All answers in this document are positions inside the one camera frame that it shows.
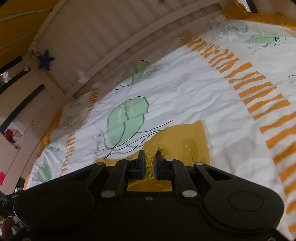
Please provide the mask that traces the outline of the beige wooden bed frame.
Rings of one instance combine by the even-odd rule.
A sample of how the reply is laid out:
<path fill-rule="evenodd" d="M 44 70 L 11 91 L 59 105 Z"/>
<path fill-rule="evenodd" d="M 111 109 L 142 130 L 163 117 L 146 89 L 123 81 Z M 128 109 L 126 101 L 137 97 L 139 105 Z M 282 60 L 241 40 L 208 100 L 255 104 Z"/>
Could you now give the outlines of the beige wooden bed frame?
<path fill-rule="evenodd" d="M 51 136 L 63 108 L 80 96 L 108 88 L 109 80 L 130 65 L 173 51 L 182 33 L 206 32 L 210 21 L 232 3 L 252 13 L 285 16 L 290 1 L 38 1 L 41 10 L 4 17 L 1 33 L 1 68 L 24 60 L 11 71 L 1 91 L 1 133 L 20 133 L 17 153 L 1 192 L 11 194 L 17 182 L 25 185 L 32 167 Z M 286 17 L 295 20 L 294 13 Z M 39 69 L 38 56 L 49 49 L 56 59 L 50 71 Z"/>

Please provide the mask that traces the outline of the yellow fitted sheet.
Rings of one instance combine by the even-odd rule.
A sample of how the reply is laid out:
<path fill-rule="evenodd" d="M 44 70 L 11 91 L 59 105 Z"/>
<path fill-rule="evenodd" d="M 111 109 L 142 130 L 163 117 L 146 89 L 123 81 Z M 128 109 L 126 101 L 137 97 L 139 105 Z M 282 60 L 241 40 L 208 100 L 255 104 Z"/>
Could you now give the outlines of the yellow fitted sheet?
<path fill-rule="evenodd" d="M 241 3 L 232 3 L 222 12 L 225 18 L 229 20 L 246 20 L 262 24 L 277 25 L 296 31 L 295 20 L 276 13 L 252 13 L 247 11 Z"/>

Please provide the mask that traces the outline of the dark star decoration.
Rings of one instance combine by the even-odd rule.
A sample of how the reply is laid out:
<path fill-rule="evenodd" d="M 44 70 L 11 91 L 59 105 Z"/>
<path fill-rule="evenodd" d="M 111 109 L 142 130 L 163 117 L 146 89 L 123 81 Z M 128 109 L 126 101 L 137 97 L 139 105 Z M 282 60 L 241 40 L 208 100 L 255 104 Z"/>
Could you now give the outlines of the dark star decoration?
<path fill-rule="evenodd" d="M 38 56 L 39 69 L 44 68 L 47 71 L 50 71 L 50 63 L 55 59 L 55 57 L 50 56 L 49 49 L 46 49 L 43 55 Z"/>

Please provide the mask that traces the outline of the white patterned duvet cover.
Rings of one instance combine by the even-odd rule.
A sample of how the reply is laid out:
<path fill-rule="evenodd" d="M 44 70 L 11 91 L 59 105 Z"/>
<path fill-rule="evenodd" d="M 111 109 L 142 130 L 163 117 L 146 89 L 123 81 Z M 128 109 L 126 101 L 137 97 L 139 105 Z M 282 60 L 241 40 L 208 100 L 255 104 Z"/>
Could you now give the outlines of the white patterned duvet cover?
<path fill-rule="evenodd" d="M 25 187 L 130 151 L 150 130 L 201 120 L 210 165 L 277 192 L 278 230 L 295 239 L 295 32 L 218 16 L 172 46 L 67 104 Z"/>

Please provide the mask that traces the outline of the mustard yellow knit garment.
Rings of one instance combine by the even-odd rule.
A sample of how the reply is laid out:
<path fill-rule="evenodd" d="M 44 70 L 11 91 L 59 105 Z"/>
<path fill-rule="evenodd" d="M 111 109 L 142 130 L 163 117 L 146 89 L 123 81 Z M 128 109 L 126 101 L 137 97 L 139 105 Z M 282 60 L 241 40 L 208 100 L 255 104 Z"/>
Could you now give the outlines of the mustard yellow knit garment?
<path fill-rule="evenodd" d="M 104 162 L 107 166 L 113 166 L 121 159 L 136 158 L 140 150 L 145 151 L 146 173 L 143 180 L 130 181 L 128 191 L 171 191 L 169 181 L 156 180 L 154 158 L 160 152 L 164 159 L 177 159 L 184 165 L 192 167 L 195 162 L 210 164 L 210 154 L 203 122 L 170 126 L 163 130 L 148 131 L 131 144 L 131 150 L 127 147 L 119 147 L 110 155 L 103 154 L 95 162 Z"/>

